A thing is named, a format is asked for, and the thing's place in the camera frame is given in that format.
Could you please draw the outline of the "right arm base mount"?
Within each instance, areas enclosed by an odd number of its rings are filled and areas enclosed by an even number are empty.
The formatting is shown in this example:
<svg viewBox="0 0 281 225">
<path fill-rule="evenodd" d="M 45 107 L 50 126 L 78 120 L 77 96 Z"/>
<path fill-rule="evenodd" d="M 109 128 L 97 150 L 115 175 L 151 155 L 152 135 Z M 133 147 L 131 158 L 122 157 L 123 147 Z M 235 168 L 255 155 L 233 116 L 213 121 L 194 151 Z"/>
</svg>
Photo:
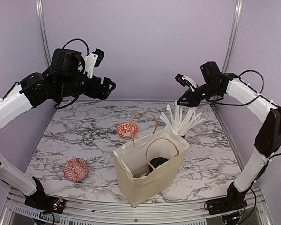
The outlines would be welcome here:
<svg viewBox="0 0 281 225">
<path fill-rule="evenodd" d="M 225 197 L 206 201 L 204 208 L 208 210 L 210 215 L 245 208 L 247 206 L 245 196 L 248 190 L 249 189 L 239 192 L 234 182 L 232 182 L 227 189 L 227 195 Z"/>
</svg>

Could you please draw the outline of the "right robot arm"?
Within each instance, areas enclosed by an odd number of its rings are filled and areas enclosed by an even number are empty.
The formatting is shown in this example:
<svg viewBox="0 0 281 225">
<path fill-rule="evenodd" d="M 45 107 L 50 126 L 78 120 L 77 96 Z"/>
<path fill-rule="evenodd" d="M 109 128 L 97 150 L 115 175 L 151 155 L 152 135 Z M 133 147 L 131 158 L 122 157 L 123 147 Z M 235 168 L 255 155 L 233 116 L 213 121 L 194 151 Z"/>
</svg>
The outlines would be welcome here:
<svg viewBox="0 0 281 225">
<path fill-rule="evenodd" d="M 228 95 L 239 102 L 236 106 L 247 107 L 262 123 L 249 161 L 228 188 L 228 196 L 223 199 L 224 208 L 232 210 L 241 202 L 240 195 L 251 188 L 271 159 L 278 156 L 277 150 L 281 146 L 281 106 L 244 82 L 240 75 L 221 72 L 214 61 L 201 65 L 200 69 L 205 80 L 205 84 L 201 86 L 186 75 L 176 75 L 176 81 L 188 87 L 178 99 L 178 105 L 193 108 L 203 100 L 224 105 L 222 100 Z"/>
</svg>

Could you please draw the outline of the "black plastic cup lid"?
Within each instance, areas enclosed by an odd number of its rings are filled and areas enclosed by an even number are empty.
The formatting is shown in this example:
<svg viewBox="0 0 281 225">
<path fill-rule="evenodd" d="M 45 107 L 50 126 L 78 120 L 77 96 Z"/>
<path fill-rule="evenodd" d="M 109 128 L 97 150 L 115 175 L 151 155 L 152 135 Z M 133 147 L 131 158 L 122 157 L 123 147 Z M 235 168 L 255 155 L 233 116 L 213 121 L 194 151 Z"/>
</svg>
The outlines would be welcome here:
<svg viewBox="0 0 281 225">
<path fill-rule="evenodd" d="M 154 159 L 152 159 L 150 161 L 150 164 L 154 167 L 154 168 L 157 168 L 159 167 L 161 164 L 167 162 L 168 159 L 164 158 L 164 157 L 156 157 Z"/>
</svg>

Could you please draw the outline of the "beige paper bag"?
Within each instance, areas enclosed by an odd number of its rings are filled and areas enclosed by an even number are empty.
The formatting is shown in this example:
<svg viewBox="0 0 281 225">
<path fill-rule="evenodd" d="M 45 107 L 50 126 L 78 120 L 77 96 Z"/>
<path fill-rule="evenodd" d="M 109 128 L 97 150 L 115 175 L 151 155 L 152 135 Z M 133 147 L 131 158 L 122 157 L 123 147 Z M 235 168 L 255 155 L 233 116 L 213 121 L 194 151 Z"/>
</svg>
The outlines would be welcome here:
<svg viewBox="0 0 281 225">
<path fill-rule="evenodd" d="M 189 143 L 165 126 L 116 148 L 113 152 L 118 187 L 135 208 L 170 186 L 178 174 Z M 154 168 L 150 161 L 168 159 Z"/>
</svg>

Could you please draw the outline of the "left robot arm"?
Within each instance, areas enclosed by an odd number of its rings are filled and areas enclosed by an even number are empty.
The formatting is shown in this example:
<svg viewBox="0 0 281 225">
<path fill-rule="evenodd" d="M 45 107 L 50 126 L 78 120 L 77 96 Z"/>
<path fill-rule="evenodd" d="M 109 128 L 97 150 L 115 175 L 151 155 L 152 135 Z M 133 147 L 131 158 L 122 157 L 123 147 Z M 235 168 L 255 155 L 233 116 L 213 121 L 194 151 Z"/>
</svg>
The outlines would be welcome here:
<svg viewBox="0 0 281 225">
<path fill-rule="evenodd" d="M 49 99 L 56 103 L 55 109 L 60 109 L 59 104 L 65 97 L 78 99 L 80 95 L 85 95 L 92 99 L 106 100 L 116 84 L 110 78 L 93 75 L 94 68 L 100 65 L 103 57 L 104 52 L 100 49 L 86 57 L 79 51 L 56 49 L 50 66 L 44 72 L 32 73 L 16 82 L 0 99 L 0 131 L 23 113 Z M 45 194 L 40 181 L 27 177 L 2 155 L 0 180 L 20 190 L 41 209 L 50 204 L 50 198 Z"/>
</svg>

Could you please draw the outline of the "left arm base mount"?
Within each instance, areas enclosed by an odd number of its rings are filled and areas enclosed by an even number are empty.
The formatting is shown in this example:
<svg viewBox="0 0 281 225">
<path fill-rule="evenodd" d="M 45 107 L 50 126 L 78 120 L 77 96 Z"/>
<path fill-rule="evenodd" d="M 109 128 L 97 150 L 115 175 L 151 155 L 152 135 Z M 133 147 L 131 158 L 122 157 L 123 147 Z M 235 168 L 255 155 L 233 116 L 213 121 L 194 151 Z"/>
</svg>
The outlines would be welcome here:
<svg viewBox="0 0 281 225">
<path fill-rule="evenodd" d="M 36 184 L 36 192 L 30 196 L 25 195 L 24 204 L 33 208 L 49 210 L 58 214 L 62 214 L 65 200 L 62 197 L 47 195 L 39 179 L 34 176 L 32 178 Z"/>
</svg>

